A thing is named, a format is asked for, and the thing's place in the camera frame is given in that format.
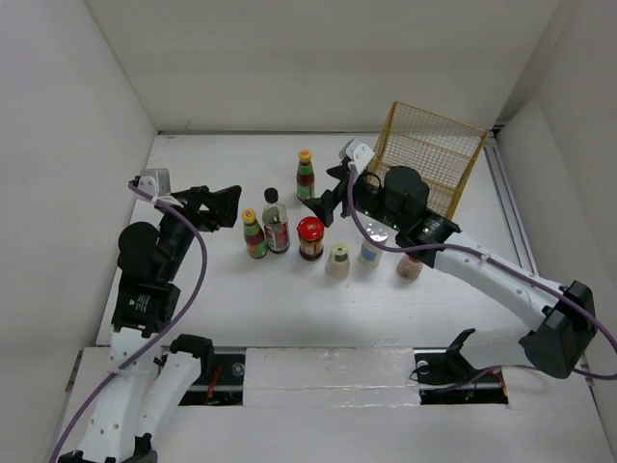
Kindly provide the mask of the yellow-cap sauce bottle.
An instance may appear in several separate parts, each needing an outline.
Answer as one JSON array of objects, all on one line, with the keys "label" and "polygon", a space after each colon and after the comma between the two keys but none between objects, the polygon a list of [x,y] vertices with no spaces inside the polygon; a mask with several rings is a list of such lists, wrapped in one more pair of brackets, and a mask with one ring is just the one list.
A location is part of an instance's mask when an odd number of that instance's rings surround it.
[{"label": "yellow-cap sauce bottle", "polygon": [[267,255],[268,246],[264,231],[253,209],[246,208],[241,214],[244,240],[248,253],[253,259],[262,259]]},{"label": "yellow-cap sauce bottle", "polygon": [[299,161],[296,173],[296,191],[299,200],[314,197],[314,170],[312,166],[312,153],[310,150],[299,152]]}]

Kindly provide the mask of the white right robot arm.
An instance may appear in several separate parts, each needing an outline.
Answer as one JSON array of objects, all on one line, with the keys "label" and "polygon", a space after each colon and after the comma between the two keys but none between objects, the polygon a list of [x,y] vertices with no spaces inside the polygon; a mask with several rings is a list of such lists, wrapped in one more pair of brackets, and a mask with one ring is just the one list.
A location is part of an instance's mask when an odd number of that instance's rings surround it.
[{"label": "white right robot arm", "polygon": [[565,379],[577,369],[598,324],[591,289],[574,281],[563,286],[529,275],[474,242],[458,225],[431,210],[430,189],[419,173],[405,166],[389,169],[378,184],[344,161],[328,171],[334,190],[303,204],[329,227],[335,209],[357,220],[365,214],[396,232],[394,253],[453,276],[498,302],[518,317],[520,331],[481,333],[463,330],[415,373],[424,384],[447,385],[478,380],[491,369],[512,364]]}]

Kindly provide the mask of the green-cap spice shaker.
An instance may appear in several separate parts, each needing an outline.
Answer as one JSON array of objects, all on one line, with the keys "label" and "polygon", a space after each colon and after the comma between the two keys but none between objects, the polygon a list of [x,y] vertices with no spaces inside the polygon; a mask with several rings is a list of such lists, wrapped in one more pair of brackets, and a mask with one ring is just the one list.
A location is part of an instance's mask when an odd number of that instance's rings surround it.
[{"label": "green-cap spice shaker", "polygon": [[350,271],[349,246],[338,242],[331,248],[326,264],[326,274],[334,279],[345,279]]}]

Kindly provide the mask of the silver-cap white shaker bottle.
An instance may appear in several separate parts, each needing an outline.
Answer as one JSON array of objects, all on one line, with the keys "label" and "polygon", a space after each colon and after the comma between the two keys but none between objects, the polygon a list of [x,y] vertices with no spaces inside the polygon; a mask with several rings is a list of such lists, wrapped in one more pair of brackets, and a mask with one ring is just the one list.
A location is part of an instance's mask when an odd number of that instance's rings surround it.
[{"label": "silver-cap white shaker bottle", "polygon": [[374,222],[368,222],[363,227],[369,238],[364,238],[362,241],[359,261],[367,267],[374,268],[379,265],[383,255],[383,250],[375,243],[387,245],[389,230]]}]

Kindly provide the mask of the pink-cap spice shaker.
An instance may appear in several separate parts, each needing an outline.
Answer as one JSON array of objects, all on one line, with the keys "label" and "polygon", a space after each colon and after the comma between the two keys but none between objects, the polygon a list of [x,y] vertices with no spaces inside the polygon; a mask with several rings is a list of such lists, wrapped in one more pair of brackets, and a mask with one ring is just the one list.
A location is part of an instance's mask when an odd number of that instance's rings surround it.
[{"label": "pink-cap spice shaker", "polygon": [[403,255],[396,265],[397,274],[409,281],[415,281],[423,269],[423,263],[408,255]]}]

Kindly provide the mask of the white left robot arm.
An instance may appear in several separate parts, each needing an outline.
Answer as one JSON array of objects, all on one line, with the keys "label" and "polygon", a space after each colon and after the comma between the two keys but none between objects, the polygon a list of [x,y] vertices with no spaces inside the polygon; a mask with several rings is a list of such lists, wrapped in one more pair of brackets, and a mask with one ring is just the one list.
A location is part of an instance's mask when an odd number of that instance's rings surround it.
[{"label": "white left robot arm", "polygon": [[184,306],[174,278],[192,244],[202,260],[206,232],[234,226],[242,189],[207,186],[169,193],[128,184],[136,196],[162,214],[157,226],[136,222],[119,237],[121,279],[112,316],[107,376],[84,400],[52,451],[53,462],[155,462],[155,439],[194,382],[215,375],[210,339],[180,335],[168,354],[155,348],[188,312],[205,280],[201,265],[195,288]]}]

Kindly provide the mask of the black-cap clear glass bottle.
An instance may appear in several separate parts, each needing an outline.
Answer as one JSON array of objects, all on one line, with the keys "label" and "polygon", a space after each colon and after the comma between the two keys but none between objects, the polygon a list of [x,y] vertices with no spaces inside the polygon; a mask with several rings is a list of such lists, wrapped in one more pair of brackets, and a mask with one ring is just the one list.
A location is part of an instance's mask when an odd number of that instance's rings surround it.
[{"label": "black-cap clear glass bottle", "polygon": [[279,192],[274,187],[264,190],[264,200],[262,225],[268,248],[274,254],[284,254],[290,246],[286,207],[280,202]]}]

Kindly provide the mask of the red-lid dark sauce jar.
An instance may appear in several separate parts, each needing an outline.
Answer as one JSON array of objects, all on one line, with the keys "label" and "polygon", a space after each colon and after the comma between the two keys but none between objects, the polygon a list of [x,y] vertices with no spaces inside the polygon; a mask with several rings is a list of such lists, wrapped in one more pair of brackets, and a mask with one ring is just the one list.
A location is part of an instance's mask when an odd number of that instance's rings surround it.
[{"label": "red-lid dark sauce jar", "polygon": [[323,254],[325,227],[317,217],[305,217],[298,226],[299,252],[305,260],[317,260]]}]

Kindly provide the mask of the yellow-cap sauce bottle front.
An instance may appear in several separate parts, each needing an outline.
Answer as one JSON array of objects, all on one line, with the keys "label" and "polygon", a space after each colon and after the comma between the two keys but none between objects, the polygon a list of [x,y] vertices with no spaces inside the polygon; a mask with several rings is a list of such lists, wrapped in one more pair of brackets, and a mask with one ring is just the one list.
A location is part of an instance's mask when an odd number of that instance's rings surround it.
[{"label": "yellow-cap sauce bottle front", "polygon": [[248,253],[253,259],[262,259],[267,255],[268,246],[264,231],[253,209],[246,208],[241,214],[244,240]]}]

